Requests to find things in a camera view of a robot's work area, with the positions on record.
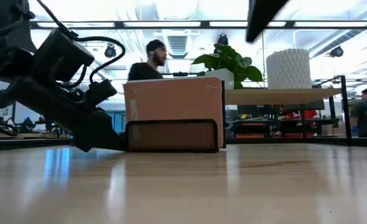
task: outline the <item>wooden shelf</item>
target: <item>wooden shelf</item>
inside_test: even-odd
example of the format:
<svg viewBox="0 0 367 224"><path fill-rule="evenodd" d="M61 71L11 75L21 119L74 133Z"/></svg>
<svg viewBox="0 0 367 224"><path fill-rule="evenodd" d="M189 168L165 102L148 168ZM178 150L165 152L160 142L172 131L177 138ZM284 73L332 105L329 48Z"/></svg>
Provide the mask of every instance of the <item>wooden shelf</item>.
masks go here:
<svg viewBox="0 0 367 224"><path fill-rule="evenodd" d="M225 90L226 105L301 105L341 94L339 88Z"/></svg>

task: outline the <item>wooden tabletop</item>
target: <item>wooden tabletop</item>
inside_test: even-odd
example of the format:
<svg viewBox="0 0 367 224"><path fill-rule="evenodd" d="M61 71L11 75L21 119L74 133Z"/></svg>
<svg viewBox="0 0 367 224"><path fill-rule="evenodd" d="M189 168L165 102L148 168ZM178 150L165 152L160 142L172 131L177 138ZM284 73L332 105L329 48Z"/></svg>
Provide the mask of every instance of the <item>wooden tabletop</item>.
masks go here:
<svg viewBox="0 0 367 224"><path fill-rule="evenodd" d="M300 105L341 93L339 88L225 90L226 105Z"/></svg>
<svg viewBox="0 0 367 224"><path fill-rule="evenodd" d="M0 224L365 224L367 147L0 151Z"/></svg>

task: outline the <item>black mesh holder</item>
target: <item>black mesh holder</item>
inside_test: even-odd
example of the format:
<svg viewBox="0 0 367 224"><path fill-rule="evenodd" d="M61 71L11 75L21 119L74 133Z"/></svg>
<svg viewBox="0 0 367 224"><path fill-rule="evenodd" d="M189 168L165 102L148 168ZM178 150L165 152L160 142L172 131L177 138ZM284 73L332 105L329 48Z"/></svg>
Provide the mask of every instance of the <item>black mesh holder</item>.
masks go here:
<svg viewBox="0 0 367 224"><path fill-rule="evenodd" d="M213 119L130 121L126 125L129 152L218 152L218 128Z"/></svg>

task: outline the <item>white planter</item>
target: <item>white planter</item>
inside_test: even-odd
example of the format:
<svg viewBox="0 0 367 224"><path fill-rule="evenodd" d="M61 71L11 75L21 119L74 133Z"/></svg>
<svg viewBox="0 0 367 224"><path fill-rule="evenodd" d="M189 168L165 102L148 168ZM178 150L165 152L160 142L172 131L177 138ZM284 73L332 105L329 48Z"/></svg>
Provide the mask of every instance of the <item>white planter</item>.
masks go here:
<svg viewBox="0 0 367 224"><path fill-rule="evenodd" d="M312 88L308 50L275 52L266 59L266 71L269 89Z"/></svg>
<svg viewBox="0 0 367 224"><path fill-rule="evenodd" d="M206 76L211 77L218 77L220 80L225 81L225 89L226 90L233 90L233 87L235 86L235 78L231 71L229 71L226 68L214 70L214 71L208 71L205 74Z"/></svg>

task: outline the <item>ceiling light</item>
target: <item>ceiling light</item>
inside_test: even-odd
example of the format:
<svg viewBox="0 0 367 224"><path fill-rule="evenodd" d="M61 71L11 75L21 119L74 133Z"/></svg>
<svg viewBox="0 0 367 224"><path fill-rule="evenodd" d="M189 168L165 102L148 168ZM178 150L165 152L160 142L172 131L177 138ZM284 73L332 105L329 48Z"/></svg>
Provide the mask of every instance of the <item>ceiling light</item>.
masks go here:
<svg viewBox="0 0 367 224"><path fill-rule="evenodd" d="M286 22L270 22L268 24L268 27L284 27L286 25Z"/></svg>
<svg viewBox="0 0 367 224"><path fill-rule="evenodd" d="M366 27L367 22L295 22L294 27Z"/></svg>
<svg viewBox="0 0 367 224"><path fill-rule="evenodd" d="M113 22L62 22L63 25L69 28L97 28L97 27L114 27ZM54 22L38 22L39 27L56 28L58 25Z"/></svg>
<svg viewBox="0 0 367 224"><path fill-rule="evenodd" d="M200 27L200 22L124 22L124 27Z"/></svg>
<svg viewBox="0 0 367 224"><path fill-rule="evenodd" d="M247 22L245 21L210 22L210 27L247 27Z"/></svg>

